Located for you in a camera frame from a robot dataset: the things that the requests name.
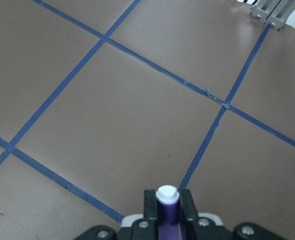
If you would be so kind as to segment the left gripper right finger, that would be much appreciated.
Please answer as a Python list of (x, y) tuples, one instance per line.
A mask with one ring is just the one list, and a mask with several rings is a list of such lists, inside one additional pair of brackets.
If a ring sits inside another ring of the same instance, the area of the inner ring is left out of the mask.
[(216, 240), (218, 232), (213, 220), (199, 216), (191, 191), (179, 190), (179, 219), (183, 240)]

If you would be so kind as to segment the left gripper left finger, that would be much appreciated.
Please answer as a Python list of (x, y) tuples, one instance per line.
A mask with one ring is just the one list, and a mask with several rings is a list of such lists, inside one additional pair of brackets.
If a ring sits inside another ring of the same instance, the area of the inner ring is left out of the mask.
[(147, 189), (143, 198), (143, 217), (134, 221), (131, 226), (131, 240), (158, 240), (158, 203), (156, 191)]

